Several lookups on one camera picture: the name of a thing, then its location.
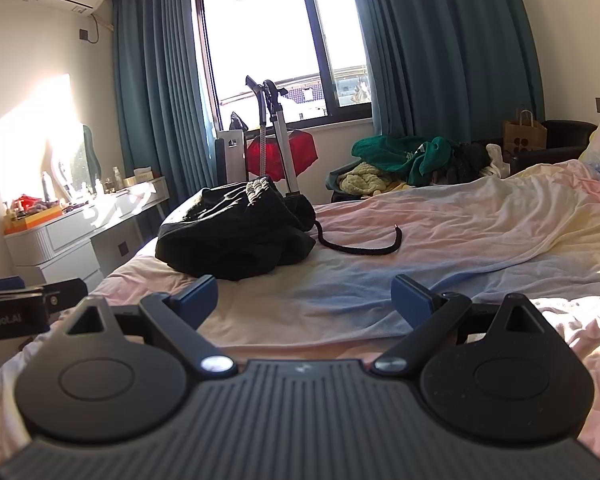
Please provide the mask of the right teal curtain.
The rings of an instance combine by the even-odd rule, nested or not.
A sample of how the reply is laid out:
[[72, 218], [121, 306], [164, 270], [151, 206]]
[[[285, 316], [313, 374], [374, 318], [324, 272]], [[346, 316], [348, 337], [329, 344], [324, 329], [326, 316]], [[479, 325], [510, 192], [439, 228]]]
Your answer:
[[522, 0], [355, 0], [376, 133], [495, 139], [545, 106]]

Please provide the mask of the yellow knitted garment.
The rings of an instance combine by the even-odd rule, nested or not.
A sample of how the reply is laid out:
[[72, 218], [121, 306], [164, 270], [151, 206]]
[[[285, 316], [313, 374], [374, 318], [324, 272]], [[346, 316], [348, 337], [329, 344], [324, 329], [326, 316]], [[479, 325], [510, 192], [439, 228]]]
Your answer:
[[373, 196], [385, 192], [391, 182], [390, 174], [367, 162], [359, 162], [337, 178], [340, 191], [353, 196]]

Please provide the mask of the white dressing table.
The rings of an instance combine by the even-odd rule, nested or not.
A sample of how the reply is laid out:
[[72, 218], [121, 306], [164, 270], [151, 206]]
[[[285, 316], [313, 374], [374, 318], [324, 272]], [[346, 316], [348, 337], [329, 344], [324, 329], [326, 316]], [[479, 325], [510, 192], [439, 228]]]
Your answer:
[[34, 228], [5, 236], [15, 274], [28, 286], [79, 278], [88, 290], [145, 245], [140, 218], [157, 211], [170, 193], [163, 177], [102, 195]]

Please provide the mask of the left teal curtain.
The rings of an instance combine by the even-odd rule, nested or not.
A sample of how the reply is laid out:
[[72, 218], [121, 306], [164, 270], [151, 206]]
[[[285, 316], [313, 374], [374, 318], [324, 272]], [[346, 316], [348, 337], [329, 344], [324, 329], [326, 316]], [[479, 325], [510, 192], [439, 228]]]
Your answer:
[[112, 0], [124, 169], [166, 179], [170, 206], [215, 186], [190, 0]]

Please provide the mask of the pastel bed sheet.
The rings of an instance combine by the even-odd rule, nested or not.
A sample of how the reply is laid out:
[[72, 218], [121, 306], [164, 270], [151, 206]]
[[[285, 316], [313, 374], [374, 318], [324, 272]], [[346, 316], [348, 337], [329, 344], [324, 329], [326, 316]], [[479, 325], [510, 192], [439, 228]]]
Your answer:
[[[0, 369], [0, 479], [600, 479], [600, 176], [583, 162], [317, 208], [333, 243], [238, 282], [198, 328], [238, 372], [196, 379], [140, 300], [198, 278], [153, 240]], [[411, 374], [407, 275], [472, 302]]]

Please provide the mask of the teal curtain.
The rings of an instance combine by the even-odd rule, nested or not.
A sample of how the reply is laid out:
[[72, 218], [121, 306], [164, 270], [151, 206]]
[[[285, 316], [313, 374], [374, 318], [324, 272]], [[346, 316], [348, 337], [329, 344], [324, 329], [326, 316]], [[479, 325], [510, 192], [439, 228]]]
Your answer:
[[545, 106], [522, 0], [355, 0], [376, 133], [495, 139]]
[[190, 0], [112, 0], [124, 169], [166, 179], [170, 206], [215, 186]]

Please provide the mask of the white air purifier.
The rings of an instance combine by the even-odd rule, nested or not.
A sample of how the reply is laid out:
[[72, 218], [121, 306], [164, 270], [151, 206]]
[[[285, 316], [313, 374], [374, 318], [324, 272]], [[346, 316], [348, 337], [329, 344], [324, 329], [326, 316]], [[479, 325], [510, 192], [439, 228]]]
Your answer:
[[246, 137], [242, 129], [218, 132], [215, 136], [214, 148], [219, 185], [245, 182], [249, 179], [246, 165]]

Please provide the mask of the window with dark frame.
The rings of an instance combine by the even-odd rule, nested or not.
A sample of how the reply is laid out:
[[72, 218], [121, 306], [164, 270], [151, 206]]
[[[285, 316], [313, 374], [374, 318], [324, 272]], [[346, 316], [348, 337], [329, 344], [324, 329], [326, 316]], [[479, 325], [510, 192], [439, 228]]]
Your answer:
[[354, 0], [195, 0], [209, 99], [218, 126], [259, 123], [246, 80], [273, 81], [287, 122], [370, 117], [370, 77]]

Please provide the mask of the brown paper bag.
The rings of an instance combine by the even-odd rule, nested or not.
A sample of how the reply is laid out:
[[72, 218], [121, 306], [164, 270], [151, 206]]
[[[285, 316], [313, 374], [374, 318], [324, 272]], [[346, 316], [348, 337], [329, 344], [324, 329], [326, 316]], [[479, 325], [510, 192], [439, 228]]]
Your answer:
[[531, 110], [522, 110], [515, 120], [503, 125], [503, 146], [513, 156], [546, 149], [546, 128], [538, 122]]

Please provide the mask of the green garment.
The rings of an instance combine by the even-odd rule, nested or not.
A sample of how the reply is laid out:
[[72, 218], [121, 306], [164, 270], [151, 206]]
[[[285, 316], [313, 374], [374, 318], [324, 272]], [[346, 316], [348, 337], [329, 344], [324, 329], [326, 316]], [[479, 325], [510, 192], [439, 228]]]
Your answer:
[[419, 136], [371, 136], [353, 144], [351, 155], [421, 188], [430, 185], [435, 172], [449, 165], [457, 147], [457, 143], [443, 136], [432, 140]]

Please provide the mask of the red garment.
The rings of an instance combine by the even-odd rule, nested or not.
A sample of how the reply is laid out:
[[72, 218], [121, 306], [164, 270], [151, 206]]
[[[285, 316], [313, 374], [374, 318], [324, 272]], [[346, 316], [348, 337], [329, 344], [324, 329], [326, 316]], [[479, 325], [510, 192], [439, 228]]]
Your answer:
[[[289, 147], [297, 176], [305, 172], [318, 159], [313, 136], [308, 132], [294, 130], [289, 135]], [[253, 139], [248, 145], [246, 166], [250, 174], [260, 176], [259, 139]], [[282, 155], [274, 136], [267, 136], [265, 139], [265, 169], [266, 174], [273, 181], [278, 182], [285, 179]]]

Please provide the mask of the orange tray with items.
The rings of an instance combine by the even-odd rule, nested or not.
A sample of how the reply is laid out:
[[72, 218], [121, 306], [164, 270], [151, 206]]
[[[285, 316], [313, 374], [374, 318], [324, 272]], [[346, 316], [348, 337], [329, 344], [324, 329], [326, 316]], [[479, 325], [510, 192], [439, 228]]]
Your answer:
[[58, 202], [46, 202], [29, 195], [21, 195], [10, 205], [4, 206], [5, 235], [30, 230], [62, 215], [62, 207]]

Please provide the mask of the black pants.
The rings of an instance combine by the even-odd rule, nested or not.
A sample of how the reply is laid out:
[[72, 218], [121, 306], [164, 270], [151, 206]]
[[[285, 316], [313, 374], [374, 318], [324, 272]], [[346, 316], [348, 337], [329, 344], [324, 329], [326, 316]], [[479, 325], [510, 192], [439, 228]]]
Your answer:
[[402, 230], [395, 228], [387, 247], [330, 242], [306, 196], [284, 195], [265, 176], [203, 188], [186, 200], [162, 222], [155, 257], [193, 278], [238, 282], [300, 263], [316, 244], [346, 255], [388, 256], [402, 240]]

